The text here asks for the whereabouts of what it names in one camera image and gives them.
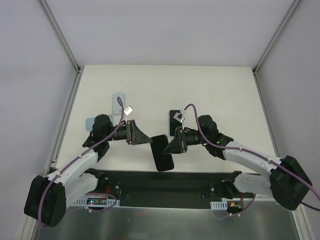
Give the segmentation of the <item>light blue two-hole phone case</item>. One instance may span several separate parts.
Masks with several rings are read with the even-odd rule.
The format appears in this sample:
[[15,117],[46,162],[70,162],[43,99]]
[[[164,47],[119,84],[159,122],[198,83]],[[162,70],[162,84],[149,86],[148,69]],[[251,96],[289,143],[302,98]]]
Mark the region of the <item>light blue two-hole phone case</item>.
[[[112,115],[108,115],[108,117],[109,117],[111,123],[114,124],[114,117]],[[95,122],[95,118],[94,117],[86,119],[86,121],[85,121],[85,130],[87,132],[90,132],[93,129],[94,122]]]

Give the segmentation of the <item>gold phone with black screen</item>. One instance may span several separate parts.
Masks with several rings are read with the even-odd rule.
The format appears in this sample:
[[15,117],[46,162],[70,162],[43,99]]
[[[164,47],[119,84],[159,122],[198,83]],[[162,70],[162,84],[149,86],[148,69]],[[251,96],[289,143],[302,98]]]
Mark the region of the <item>gold phone with black screen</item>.
[[185,117],[180,110],[169,111],[169,135],[173,137],[177,127],[182,127]]

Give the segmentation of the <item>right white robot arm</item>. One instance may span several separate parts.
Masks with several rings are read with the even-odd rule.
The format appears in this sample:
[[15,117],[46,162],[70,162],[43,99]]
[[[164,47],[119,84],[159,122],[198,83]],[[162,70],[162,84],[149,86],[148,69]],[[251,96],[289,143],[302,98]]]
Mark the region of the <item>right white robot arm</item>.
[[294,157],[279,158],[247,149],[219,132],[211,116],[201,115],[197,120],[199,129],[185,127],[183,114],[174,111],[169,124],[175,127],[174,137],[163,153],[184,154],[189,146],[202,145],[211,156],[254,171],[254,174],[234,171],[232,178],[215,187],[216,193],[223,198],[232,199],[241,193],[259,194],[273,197],[290,211],[302,204],[312,182]]

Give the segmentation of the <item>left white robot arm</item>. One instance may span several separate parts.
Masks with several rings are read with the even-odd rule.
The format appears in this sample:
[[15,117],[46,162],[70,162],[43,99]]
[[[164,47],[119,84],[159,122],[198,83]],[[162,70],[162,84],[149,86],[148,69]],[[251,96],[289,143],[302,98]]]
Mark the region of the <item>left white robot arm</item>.
[[70,205],[84,194],[102,194],[106,188],[103,174],[92,167],[105,156],[111,141],[126,141],[132,146],[152,143],[134,120],[121,120],[114,126],[108,115],[96,116],[76,157],[47,176],[37,175],[32,180],[24,214],[55,227]]

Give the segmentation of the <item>black phone case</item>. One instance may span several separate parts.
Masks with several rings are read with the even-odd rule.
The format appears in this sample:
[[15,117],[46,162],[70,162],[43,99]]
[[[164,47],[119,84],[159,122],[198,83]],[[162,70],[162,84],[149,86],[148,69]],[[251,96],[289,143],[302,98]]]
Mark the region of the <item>black phone case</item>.
[[153,160],[158,172],[173,170],[175,165],[171,154],[164,154],[163,151],[168,146],[168,137],[165,134],[151,137],[150,143]]

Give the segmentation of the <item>light blue three-hole phone case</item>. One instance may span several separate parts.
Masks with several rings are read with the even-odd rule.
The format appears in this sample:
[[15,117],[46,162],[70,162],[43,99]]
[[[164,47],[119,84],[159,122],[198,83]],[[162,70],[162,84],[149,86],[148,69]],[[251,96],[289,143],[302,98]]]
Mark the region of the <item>light blue three-hole phone case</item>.
[[170,110],[169,111],[169,135],[171,137],[175,136],[176,128],[182,126],[182,124],[180,122],[173,119],[174,114],[177,112],[180,112],[180,110]]

